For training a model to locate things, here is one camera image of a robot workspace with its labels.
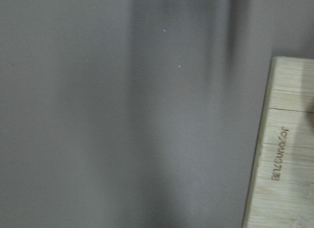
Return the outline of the bamboo cutting board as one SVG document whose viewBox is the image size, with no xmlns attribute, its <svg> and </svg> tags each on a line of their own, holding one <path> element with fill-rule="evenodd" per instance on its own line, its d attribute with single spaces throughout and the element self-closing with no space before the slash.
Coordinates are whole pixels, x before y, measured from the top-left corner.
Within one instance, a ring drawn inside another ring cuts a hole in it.
<svg viewBox="0 0 314 228">
<path fill-rule="evenodd" d="M 314 62 L 275 57 L 267 81 L 245 228 L 314 225 Z"/>
</svg>

